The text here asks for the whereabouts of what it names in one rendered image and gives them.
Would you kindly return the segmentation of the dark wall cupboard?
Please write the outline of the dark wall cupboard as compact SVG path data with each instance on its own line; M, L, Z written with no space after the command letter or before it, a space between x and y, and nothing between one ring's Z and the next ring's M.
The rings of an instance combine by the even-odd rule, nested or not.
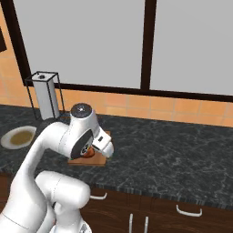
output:
M5 44L5 39L4 39L3 32L2 32L2 29L0 26L0 53L4 52L6 49L7 48L6 48L6 44Z

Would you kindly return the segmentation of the orange red food item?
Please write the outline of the orange red food item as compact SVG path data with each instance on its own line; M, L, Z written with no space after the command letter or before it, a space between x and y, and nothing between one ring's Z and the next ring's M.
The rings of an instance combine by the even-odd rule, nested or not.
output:
M82 155L83 158L91 158L95 155L95 150L90 147L85 154Z

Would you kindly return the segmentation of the brown wooden cutting board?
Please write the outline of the brown wooden cutting board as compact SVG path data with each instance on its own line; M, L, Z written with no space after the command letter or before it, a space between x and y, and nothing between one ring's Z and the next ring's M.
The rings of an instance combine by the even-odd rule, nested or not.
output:
M91 158L83 158L82 155L92 146L94 141L111 141L109 132L100 130L96 137L94 137L91 129L87 130L74 144L71 150L71 157L67 163L75 166L98 166L102 167L106 163L107 157L102 156L100 153L95 151L95 155Z

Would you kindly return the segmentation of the white paper towel roll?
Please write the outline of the white paper towel roll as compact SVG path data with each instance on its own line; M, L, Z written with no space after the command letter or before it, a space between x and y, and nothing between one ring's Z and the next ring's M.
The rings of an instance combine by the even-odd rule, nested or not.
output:
M55 73L36 72L32 76L36 99L43 120L50 117L58 118L59 109L53 78Z

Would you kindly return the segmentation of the white round plate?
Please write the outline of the white round plate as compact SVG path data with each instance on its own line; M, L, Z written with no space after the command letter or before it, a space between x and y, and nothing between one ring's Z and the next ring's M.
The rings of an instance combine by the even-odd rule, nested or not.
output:
M9 132L5 133L5 134L1 137L1 146L4 147L4 148L7 148L7 149L20 149L20 148L29 146L29 145L31 144L33 138L31 139L30 142L28 142L28 143L26 143L26 144L23 144L23 145L20 145L20 146L13 145L13 144L10 142L11 136L12 136L14 133L17 133L17 132L23 131L23 130L28 130L28 131L32 132L32 133L33 133L33 138L34 138L35 132L36 132L36 127L32 127L32 126L17 127L17 128L15 128L15 129L12 129L12 130L10 130Z

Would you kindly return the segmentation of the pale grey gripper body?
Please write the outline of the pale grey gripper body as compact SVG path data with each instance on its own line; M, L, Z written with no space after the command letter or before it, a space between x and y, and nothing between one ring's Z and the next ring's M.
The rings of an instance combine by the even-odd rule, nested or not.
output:
M111 141L107 141L107 142L94 141L92 147L96 152L100 153L102 156L107 158L112 157L114 153L114 147Z

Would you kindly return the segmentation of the dark wood cupboard door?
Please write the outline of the dark wood cupboard door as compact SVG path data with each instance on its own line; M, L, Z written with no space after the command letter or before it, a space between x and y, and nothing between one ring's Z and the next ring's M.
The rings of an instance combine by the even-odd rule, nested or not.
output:
M129 215L131 211L124 209L82 209L84 221L91 227L93 233L128 233ZM132 233L136 233L135 216L133 215Z
M137 222L147 233L233 233L233 217L175 217L167 214L139 214Z

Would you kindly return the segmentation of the dark framed window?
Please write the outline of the dark framed window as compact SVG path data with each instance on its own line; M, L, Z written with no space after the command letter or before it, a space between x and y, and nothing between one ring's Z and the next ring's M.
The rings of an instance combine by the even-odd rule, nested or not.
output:
M25 45L19 28L15 6L13 0L0 0L5 17L5 23L11 38L13 50L15 53L16 62L19 67L19 72L25 87L32 86L31 81L26 79L31 76L31 69L25 52ZM150 90L149 83L151 77L151 64L153 52L153 39L155 24L153 20L156 17L157 0L146 0L145 11L146 18L144 20L143 31L143 48L142 48L142 64L140 68L140 88L125 88L125 87L111 87L111 86L89 86L89 85L73 85L73 84L55 84L55 88L67 90L84 90L102 93L115 93L139 96L162 96L172 98L184 98L195 100L207 100L233 103L232 96L187 93L163 90Z

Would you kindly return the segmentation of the dark wood drawer front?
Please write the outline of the dark wood drawer front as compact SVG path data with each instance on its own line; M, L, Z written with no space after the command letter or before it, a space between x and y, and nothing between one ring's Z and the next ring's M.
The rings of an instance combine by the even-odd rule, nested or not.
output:
M136 194L129 194L122 191L93 187L91 195L106 198L103 200L90 199L87 205L81 209L84 211L96 211L97 213L125 214L132 211L151 212L154 210L154 200L152 197L145 197Z
M155 214L167 214L175 217L186 217L177 213L176 204L178 204L181 210L198 213L202 208L203 214L201 217L220 217L220 216L231 216L233 217L233 210L225 210L221 208L207 207L195 203L194 201L185 202L183 199L180 200L169 200L165 198L153 198L154 200L154 210Z

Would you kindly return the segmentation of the olive brown meat slab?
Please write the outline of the olive brown meat slab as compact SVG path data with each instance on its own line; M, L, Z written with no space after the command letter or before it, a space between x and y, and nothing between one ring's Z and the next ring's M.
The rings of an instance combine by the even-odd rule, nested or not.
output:
M20 146L31 141L33 133L28 130L19 131L11 136L10 142L13 145Z

